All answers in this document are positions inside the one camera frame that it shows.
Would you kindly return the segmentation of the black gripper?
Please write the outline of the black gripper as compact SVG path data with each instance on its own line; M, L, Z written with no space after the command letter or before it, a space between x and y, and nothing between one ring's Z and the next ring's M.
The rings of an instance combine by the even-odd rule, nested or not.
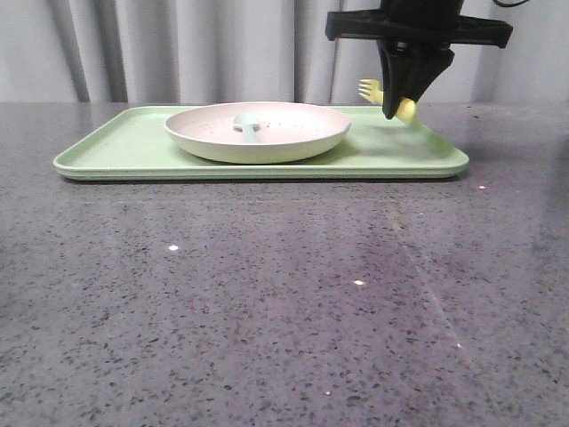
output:
M511 25L502 20L462 15L462 6L462 1L382 1L376 9L329 12L325 35L331 41L338 38L380 40L377 45L383 83L382 111L391 119L397 113L401 98L418 102L454 59L450 49L418 50L412 56L407 73L407 56L397 50L395 43L476 44L499 48L508 44L513 32Z

